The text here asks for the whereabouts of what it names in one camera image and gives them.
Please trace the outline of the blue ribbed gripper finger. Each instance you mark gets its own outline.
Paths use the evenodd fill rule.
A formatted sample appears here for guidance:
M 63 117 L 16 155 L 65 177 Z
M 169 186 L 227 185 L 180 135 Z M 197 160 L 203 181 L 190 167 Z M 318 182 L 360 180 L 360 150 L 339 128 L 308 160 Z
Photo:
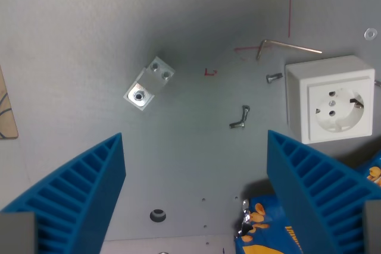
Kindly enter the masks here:
M 267 175 L 304 253 L 364 253 L 363 207 L 380 187 L 345 164 L 268 131 Z
M 100 253 L 125 177 L 117 133 L 51 172 L 1 213 L 35 215 L 38 253 Z

